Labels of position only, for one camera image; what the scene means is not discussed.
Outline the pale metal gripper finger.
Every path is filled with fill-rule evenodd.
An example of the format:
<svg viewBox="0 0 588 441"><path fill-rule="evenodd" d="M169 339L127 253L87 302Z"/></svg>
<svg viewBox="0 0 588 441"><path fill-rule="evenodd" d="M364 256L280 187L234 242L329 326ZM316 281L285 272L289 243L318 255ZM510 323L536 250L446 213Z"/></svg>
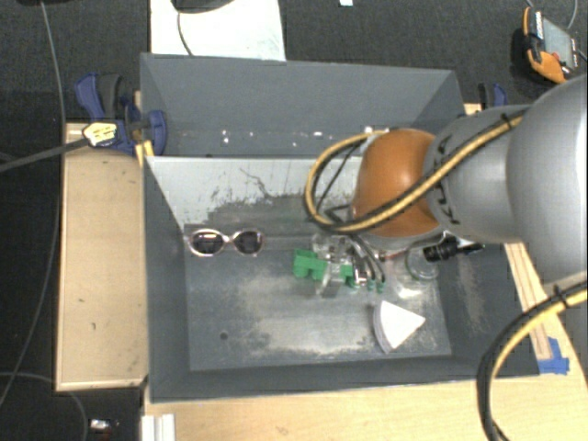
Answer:
<svg viewBox="0 0 588 441"><path fill-rule="evenodd" d="M314 234L311 250L323 261L341 265L345 262L345 237L343 235Z"/></svg>
<svg viewBox="0 0 588 441"><path fill-rule="evenodd" d="M319 295L322 298L334 298L340 287L348 280L351 267L343 264L328 264L319 280Z"/></svg>

